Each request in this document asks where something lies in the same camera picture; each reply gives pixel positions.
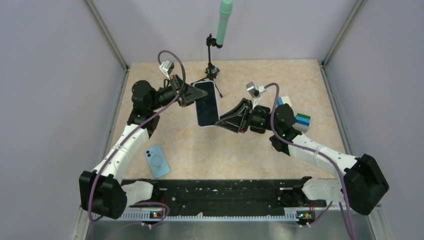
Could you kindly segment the light blue phone case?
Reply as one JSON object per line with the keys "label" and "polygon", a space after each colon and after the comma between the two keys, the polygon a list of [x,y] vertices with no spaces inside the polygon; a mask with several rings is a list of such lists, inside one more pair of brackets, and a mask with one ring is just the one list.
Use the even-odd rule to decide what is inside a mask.
{"label": "light blue phone case", "polygon": [[160,179],[170,173],[168,161],[160,145],[148,148],[144,154],[155,179]]}

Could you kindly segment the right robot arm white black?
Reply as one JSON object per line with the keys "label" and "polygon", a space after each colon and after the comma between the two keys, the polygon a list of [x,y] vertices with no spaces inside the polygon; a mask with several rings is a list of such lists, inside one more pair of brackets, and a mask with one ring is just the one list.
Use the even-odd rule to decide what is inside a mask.
{"label": "right robot arm white black", "polygon": [[375,158],[368,154],[348,155],[317,143],[295,129],[296,122],[287,103],[270,109],[254,106],[251,100],[243,98],[215,125],[234,133],[274,131],[269,140],[277,152],[302,159],[333,175],[333,179],[303,177],[294,187],[293,200],[297,205],[307,206],[315,200],[341,202],[358,214],[369,215],[390,188]]}

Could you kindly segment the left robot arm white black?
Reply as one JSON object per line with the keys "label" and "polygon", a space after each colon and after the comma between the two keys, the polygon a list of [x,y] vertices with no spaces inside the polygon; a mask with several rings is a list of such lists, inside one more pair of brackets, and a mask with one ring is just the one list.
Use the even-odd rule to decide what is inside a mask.
{"label": "left robot arm white black", "polygon": [[149,207],[160,202],[161,194],[148,181],[122,185],[124,173],[153,135],[160,113],[173,103],[187,107],[208,94],[176,74],[171,75],[168,82],[168,86],[158,90],[146,80],[139,80],[132,86],[132,110],[118,141],[93,170],[83,171],[78,179],[83,210],[116,220],[126,208],[138,202]]}

